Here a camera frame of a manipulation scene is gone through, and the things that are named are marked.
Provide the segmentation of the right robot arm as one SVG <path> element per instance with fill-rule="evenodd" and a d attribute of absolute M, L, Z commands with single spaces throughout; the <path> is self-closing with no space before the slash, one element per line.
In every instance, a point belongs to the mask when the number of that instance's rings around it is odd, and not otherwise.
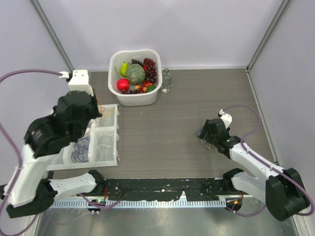
<path fill-rule="evenodd" d="M 271 215 L 284 221 L 311 206 L 301 176 L 294 168 L 275 165 L 252 149 L 238 136 L 229 134 L 231 116 L 205 121 L 199 138 L 215 146 L 227 158 L 251 172 L 242 170 L 227 173 L 222 188 L 227 194 L 242 191 L 265 204 Z"/>

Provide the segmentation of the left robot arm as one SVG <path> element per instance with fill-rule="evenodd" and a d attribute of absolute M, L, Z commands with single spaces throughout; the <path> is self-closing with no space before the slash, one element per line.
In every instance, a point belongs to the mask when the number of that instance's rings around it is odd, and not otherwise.
<path fill-rule="evenodd" d="M 44 178 L 60 151 L 82 138 L 89 122 L 101 116 L 94 92 L 74 90 L 58 99 L 52 114 L 29 125 L 16 170 L 19 176 L 2 186 L 10 218 L 37 215 L 61 198 L 104 192 L 106 181 L 97 170 L 62 180 Z"/>

